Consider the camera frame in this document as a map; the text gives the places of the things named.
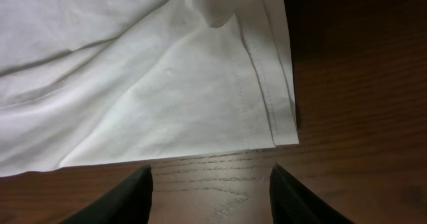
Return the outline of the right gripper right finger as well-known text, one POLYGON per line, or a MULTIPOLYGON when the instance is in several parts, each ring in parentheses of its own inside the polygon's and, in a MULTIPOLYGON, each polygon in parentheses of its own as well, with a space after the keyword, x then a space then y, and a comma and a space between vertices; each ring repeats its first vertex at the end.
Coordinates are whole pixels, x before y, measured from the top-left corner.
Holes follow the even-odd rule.
POLYGON ((274 224, 351 223, 278 164, 269 193, 274 224))

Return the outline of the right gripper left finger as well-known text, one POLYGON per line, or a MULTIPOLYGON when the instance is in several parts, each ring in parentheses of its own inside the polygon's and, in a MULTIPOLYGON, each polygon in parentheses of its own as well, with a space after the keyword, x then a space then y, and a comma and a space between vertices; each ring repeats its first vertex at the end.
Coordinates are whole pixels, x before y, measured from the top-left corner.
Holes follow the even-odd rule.
POLYGON ((98 200, 62 221, 62 224, 147 224, 152 193, 151 166, 144 165, 98 200))

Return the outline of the white t-shirt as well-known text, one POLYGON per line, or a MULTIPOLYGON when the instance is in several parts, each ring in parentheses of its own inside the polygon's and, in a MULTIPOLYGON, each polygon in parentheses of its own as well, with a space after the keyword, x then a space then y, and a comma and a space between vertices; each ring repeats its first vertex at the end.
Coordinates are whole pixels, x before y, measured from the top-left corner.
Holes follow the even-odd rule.
POLYGON ((1 0, 1 175, 298 143, 284 0, 1 0))

